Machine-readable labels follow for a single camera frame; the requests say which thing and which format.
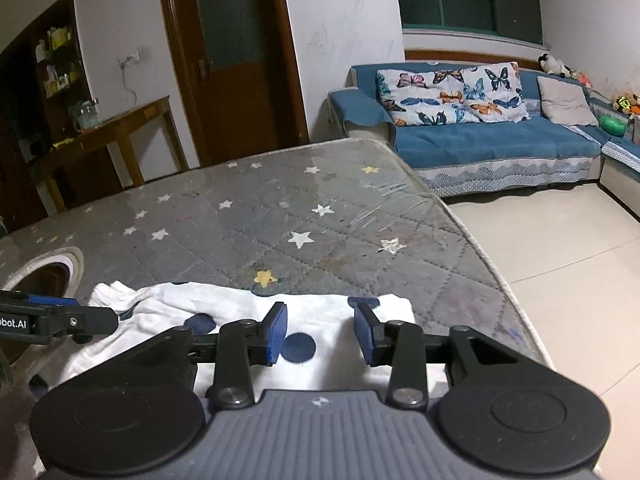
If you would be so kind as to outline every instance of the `wooden desk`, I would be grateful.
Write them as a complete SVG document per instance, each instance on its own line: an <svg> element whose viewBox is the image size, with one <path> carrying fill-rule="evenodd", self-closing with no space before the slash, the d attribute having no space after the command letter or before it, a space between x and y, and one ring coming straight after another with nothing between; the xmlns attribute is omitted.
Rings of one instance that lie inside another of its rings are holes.
<svg viewBox="0 0 640 480"><path fill-rule="evenodd" d="M136 159L136 154L133 152L129 137L133 132L160 116L164 117L169 140L175 156L178 158L180 172L187 171L189 167L187 166L187 160L184 158L182 145L175 129L174 116L169 106L169 97L166 96L112 117L98 126L83 130L71 142L63 144L42 158L34 160L28 164L34 183L39 184L44 180L47 183L47 188L51 193L56 209L59 213L65 212L66 206L62 200L62 195L60 195L58 184L52 176L53 172L60 166L78 160L87 153L99 150L111 142L117 142L133 185L135 187L142 186L145 183L145 179L142 177L140 165Z"/></svg>

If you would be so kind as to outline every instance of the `pink butterfly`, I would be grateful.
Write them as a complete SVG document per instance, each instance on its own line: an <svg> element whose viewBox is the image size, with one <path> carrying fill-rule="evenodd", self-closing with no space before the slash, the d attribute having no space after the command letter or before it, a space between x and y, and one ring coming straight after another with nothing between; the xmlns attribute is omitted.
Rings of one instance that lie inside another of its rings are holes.
<svg viewBox="0 0 640 480"><path fill-rule="evenodd" d="M417 86L418 88L427 88L427 85L424 83L424 78L419 74L408 74L407 72L402 72L400 74L400 80L396 85L397 88L404 88L405 86Z"/></svg>

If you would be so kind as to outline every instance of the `beige floor tile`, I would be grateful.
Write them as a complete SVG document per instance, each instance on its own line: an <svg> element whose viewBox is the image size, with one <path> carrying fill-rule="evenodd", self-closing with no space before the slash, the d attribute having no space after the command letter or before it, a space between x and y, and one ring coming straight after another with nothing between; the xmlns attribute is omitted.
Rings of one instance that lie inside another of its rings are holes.
<svg viewBox="0 0 640 480"><path fill-rule="evenodd" d="M603 394L640 363L640 240L512 285L558 371Z"/></svg>
<svg viewBox="0 0 640 480"><path fill-rule="evenodd" d="M640 238L640 222L596 184L451 208L510 283Z"/></svg>
<svg viewBox="0 0 640 480"><path fill-rule="evenodd" d="M640 478L640 367L602 396L609 409L612 431L600 458L605 480Z"/></svg>

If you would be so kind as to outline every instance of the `sofa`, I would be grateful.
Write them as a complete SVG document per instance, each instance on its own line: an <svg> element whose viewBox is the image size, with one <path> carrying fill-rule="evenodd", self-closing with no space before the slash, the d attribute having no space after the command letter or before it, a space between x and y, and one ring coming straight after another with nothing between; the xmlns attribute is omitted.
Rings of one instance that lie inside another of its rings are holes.
<svg viewBox="0 0 640 480"><path fill-rule="evenodd" d="M443 197L600 178L602 149L611 136L598 126L562 126L541 115L537 78L556 76L520 69L521 97L530 119L517 123L396 126L379 102L379 70L424 73L467 67L473 65L406 62L353 66L350 86L328 96L331 120L342 136L389 143ZM562 81L580 85L571 79Z"/></svg>

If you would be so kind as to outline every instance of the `wall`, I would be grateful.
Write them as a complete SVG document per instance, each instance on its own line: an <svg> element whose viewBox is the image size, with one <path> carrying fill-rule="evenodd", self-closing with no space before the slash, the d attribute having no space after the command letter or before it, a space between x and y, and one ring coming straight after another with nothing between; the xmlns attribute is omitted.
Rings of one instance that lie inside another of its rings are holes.
<svg viewBox="0 0 640 480"><path fill-rule="evenodd" d="M354 64L404 61L398 0L287 0L312 142L332 138L327 92Z"/></svg>
<svg viewBox="0 0 640 480"><path fill-rule="evenodd" d="M461 50L523 59L538 59L542 54L548 52L545 46L537 46L523 41L445 31L406 30L402 35L402 41L406 49Z"/></svg>
<svg viewBox="0 0 640 480"><path fill-rule="evenodd" d="M640 0L540 0L551 53L606 96L640 92Z"/></svg>
<svg viewBox="0 0 640 480"><path fill-rule="evenodd" d="M56 0L0 0L0 51ZM184 115L171 60L160 0L75 0L78 35L87 79L100 114L110 117L133 106L124 91L118 58L140 51L141 62L127 69L127 82L138 94L138 104L171 96L178 135L190 167L199 165ZM164 126L157 120L132 136L146 180L177 171ZM110 152L124 185L130 184L116 147Z"/></svg>

